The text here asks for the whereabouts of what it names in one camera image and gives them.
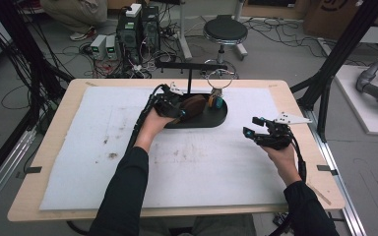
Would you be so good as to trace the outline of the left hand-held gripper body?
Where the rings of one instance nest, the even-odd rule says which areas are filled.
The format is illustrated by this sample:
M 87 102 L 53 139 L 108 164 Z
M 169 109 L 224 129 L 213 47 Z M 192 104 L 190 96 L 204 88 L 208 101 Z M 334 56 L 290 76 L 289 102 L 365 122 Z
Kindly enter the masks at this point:
M 163 84 L 160 88 L 162 89 L 162 93 L 155 95 L 154 109 L 159 116 L 167 117 L 167 111 L 179 108 L 179 104 L 173 104 L 173 98 L 176 95 L 183 95 L 183 92 L 177 87 L 175 82 L 171 82 L 169 85 Z

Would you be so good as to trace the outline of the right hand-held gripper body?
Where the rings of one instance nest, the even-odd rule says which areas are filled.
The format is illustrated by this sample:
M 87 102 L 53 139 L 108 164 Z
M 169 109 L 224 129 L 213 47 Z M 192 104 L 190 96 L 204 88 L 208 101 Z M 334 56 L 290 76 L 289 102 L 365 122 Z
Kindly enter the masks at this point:
M 268 128 L 268 133 L 261 134 L 263 139 L 254 143 L 258 146 L 273 148 L 276 150 L 284 149 L 288 147 L 293 140 L 293 133 L 290 129 L 290 125 L 307 123 L 311 123 L 309 118 L 282 112 L 274 120 L 268 120 L 267 125 L 264 126 Z

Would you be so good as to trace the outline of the brown zip pouch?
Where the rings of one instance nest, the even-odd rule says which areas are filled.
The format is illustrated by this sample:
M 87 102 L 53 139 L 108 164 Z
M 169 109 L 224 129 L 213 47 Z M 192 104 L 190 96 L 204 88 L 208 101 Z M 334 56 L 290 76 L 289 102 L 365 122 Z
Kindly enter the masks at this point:
M 174 123 L 181 123 L 200 115 L 206 106 L 206 99 L 201 94 L 196 94 L 185 99 L 179 106 L 182 114 Z

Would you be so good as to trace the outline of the black oval tray with hanger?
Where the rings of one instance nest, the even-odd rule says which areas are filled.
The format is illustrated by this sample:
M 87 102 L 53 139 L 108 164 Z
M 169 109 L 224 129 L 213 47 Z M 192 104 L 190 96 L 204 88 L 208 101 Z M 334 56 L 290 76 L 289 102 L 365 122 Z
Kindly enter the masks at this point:
M 227 70 L 225 65 L 213 64 L 191 64 L 191 63 L 175 63 L 161 62 L 157 60 L 155 65 L 161 69 L 187 69 L 189 71 L 187 90 L 183 93 L 186 99 L 196 94 L 201 94 L 206 99 L 204 111 L 194 118 L 185 122 L 175 124 L 174 121 L 166 125 L 167 129 L 189 129 L 189 128 L 214 128 L 222 124 L 227 115 L 227 104 L 222 98 L 222 88 L 212 87 L 210 93 L 195 93 L 192 91 L 192 71 L 199 70 L 205 72 L 205 79 L 211 84 L 211 75 L 229 74 L 234 76 L 232 72 Z

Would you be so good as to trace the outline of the person's right hand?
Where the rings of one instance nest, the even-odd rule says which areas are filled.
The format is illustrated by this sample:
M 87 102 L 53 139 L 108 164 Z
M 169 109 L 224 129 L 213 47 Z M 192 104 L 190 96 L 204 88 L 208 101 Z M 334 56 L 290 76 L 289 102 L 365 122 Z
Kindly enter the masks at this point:
M 286 186 L 300 181 L 301 178 L 296 170 L 294 162 L 294 148 L 292 145 L 281 150 L 276 150 L 270 147 L 263 147 L 269 159 L 275 164 L 280 177 Z

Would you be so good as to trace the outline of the person's left hand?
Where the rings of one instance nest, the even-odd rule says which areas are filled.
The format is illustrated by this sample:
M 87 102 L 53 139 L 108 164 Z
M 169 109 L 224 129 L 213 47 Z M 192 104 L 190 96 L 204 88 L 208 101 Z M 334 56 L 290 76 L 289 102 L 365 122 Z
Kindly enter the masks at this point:
M 140 133 L 137 136 L 135 147 L 142 148 L 145 152 L 149 152 L 156 135 L 171 121 L 173 121 L 173 118 L 161 117 L 153 108 L 146 117 Z

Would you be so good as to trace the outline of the white table mat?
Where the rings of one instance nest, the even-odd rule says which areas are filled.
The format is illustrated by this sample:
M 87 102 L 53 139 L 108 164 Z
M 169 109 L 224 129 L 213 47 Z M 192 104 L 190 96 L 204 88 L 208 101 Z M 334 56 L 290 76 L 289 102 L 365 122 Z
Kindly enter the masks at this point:
M 97 209 L 128 145 L 150 88 L 87 88 L 53 164 L 43 210 Z M 228 88 L 215 128 L 165 129 L 149 154 L 146 208 L 270 205 L 284 183 L 242 130 L 279 111 L 266 88 Z

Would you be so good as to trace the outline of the white table leg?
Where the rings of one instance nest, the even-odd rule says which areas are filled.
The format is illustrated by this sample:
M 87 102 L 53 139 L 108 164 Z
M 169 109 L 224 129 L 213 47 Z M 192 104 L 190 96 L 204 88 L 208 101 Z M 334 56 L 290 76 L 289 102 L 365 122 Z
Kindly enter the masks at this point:
M 185 37 L 185 3 L 185 0 L 179 0 L 179 32 L 177 35 L 184 59 L 190 61 L 192 53 Z
M 236 0 L 236 1 L 237 3 L 235 5 L 234 18 L 239 22 L 245 0 Z M 242 43 L 237 44 L 236 49 L 239 52 L 241 59 L 244 59 L 248 55 L 248 52 L 246 51 Z

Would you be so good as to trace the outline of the black computer tower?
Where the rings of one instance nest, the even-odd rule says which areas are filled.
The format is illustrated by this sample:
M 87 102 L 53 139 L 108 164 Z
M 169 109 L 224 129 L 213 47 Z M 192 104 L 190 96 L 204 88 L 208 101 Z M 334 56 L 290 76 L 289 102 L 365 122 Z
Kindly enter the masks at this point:
M 159 49 L 158 6 L 147 6 L 142 12 L 143 37 L 146 47 L 155 52 Z
M 121 15 L 116 33 L 123 60 L 129 64 L 140 64 L 140 45 L 142 42 L 140 19 Z

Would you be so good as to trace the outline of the white power supply unit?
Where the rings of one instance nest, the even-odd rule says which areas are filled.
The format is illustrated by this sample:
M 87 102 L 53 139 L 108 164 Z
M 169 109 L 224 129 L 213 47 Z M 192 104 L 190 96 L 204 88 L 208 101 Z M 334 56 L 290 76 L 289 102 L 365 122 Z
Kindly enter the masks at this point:
M 95 60 L 103 60 L 106 56 L 106 36 L 98 35 L 91 43 L 91 50 Z
M 108 35 L 105 42 L 106 55 L 109 60 L 117 59 L 116 41 L 114 35 Z

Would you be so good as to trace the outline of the black round stool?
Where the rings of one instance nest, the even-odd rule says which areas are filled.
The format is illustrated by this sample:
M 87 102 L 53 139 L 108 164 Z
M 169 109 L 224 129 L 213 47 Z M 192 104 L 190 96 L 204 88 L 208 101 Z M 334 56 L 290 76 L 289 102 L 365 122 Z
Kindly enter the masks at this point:
M 235 67 L 223 59 L 224 47 L 226 45 L 236 46 L 242 43 L 248 35 L 247 27 L 235 20 L 231 15 L 218 15 L 215 19 L 205 23 L 203 35 L 207 40 L 220 46 L 217 58 L 208 59 L 205 63 L 229 66 L 235 78 L 238 79 Z

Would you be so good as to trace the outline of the white platform board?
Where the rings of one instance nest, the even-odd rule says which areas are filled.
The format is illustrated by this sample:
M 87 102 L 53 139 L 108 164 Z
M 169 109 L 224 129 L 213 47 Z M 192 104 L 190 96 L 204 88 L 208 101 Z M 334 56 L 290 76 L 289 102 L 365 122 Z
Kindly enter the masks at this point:
M 378 102 L 355 88 L 357 78 L 364 70 L 363 66 L 343 65 L 336 74 L 336 83 L 365 133 L 378 135 Z

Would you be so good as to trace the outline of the white box on tower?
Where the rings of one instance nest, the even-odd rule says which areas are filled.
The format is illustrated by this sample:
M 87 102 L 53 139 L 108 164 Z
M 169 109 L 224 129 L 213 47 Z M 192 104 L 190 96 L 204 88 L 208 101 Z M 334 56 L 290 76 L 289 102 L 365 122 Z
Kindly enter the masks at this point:
M 135 18 L 135 17 L 138 16 L 138 14 L 140 13 L 141 10 L 142 10 L 142 5 L 141 5 L 141 4 L 133 3 L 133 4 L 128 8 L 128 10 L 126 11 L 125 15 L 126 15 L 127 17 Z

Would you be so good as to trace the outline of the cardboard box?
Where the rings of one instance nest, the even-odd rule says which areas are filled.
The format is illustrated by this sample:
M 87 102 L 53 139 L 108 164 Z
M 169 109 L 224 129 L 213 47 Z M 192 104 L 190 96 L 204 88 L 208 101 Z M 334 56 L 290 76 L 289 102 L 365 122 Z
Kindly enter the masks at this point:
M 307 35 L 339 39 L 365 0 L 310 0 L 303 20 Z

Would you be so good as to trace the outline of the aluminium rail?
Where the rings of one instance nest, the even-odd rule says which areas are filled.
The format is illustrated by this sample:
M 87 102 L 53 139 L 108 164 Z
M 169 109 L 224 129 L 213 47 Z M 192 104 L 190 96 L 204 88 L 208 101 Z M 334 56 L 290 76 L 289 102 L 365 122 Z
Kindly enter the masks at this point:
M 36 129 L 23 131 L 22 134 L 10 141 L 9 150 L 2 154 L 3 162 L 0 165 L 0 192 L 4 189 L 11 175 L 24 158 L 36 136 Z
M 367 236 L 365 229 L 362 225 L 362 222 L 359 218 L 359 215 L 353 205 L 352 199 L 347 191 L 346 184 L 342 178 L 338 165 L 334 159 L 334 156 L 330 150 L 330 147 L 327 142 L 324 142 L 323 139 L 317 132 L 317 117 L 313 111 L 304 111 L 304 116 L 309 118 L 312 121 L 310 125 L 310 131 L 314 137 L 314 140 L 317 143 L 324 159 L 326 160 L 330 171 L 334 177 L 334 180 L 340 190 L 340 193 L 343 196 L 345 201 L 345 207 L 342 209 L 342 215 L 345 219 L 346 226 L 350 232 L 351 236 Z

